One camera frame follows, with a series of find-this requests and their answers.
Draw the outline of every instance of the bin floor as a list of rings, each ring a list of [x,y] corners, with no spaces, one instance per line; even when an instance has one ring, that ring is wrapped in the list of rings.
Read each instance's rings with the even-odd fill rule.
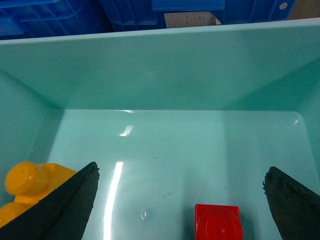
[[[194,240],[195,204],[239,206],[245,240],[281,240],[269,167],[319,193],[294,112],[65,110],[48,162],[91,161],[100,180],[84,240]]]

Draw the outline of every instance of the yellow toy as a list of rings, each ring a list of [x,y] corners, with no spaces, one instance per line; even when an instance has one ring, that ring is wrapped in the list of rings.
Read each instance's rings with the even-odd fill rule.
[[[77,172],[56,163],[34,164],[24,161],[5,178],[5,189],[15,195],[14,202],[0,208],[0,228],[27,211]]]

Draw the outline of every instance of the blue crate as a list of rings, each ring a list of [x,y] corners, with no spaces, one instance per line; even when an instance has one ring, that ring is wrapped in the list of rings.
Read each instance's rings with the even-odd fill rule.
[[[222,24],[286,20],[296,0],[99,0],[116,32],[166,28],[165,14],[210,12]]]
[[[112,32],[96,0],[0,0],[0,40]]]

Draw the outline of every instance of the white label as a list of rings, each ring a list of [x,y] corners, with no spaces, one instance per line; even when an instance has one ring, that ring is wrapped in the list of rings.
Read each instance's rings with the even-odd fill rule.
[[[167,29],[220,25],[209,11],[175,12],[164,14]]]
[[[279,6],[280,10],[286,9],[288,7],[288,3],[284,2]]]

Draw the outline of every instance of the red cube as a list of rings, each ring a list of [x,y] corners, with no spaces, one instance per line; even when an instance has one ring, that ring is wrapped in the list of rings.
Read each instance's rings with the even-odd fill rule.
[[[195,240],[243,240],[238,206],[195,205]]]

